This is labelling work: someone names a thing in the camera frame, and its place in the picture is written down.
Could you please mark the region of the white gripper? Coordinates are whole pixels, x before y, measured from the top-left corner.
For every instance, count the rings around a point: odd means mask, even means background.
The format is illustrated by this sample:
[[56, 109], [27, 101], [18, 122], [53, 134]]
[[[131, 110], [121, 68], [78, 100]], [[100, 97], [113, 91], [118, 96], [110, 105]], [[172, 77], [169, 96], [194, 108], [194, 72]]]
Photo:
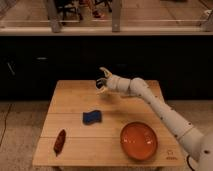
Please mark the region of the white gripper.
[[117, 77], [115, 75], [113, 75], [107, 68], [105, 67], [100, 67], [99, 68], [103, 73], [105, 78], [107, 79], [106, 82], [106, 86], [103, 86], [99, 89], [98, 93], [104, 93], [106, 91], [108, 91], [108, 89], [110, 90], [115, 90], [116, 89], [116, 85], [117, 85]]

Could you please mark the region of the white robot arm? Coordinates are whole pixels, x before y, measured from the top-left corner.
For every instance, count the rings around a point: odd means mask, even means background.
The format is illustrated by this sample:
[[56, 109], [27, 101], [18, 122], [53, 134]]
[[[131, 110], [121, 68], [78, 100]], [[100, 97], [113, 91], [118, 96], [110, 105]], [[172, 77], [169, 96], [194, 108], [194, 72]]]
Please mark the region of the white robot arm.
[[197, 171], [213, 171], [213, 131], [202, 133], [186, 118], [153, 93], [147, 82], [139, 77], [129, 79], [101, 67], [104, 77], [100, 92], [115, 91], [144, 100], [175, 137], [181, 147], [197, 162]]

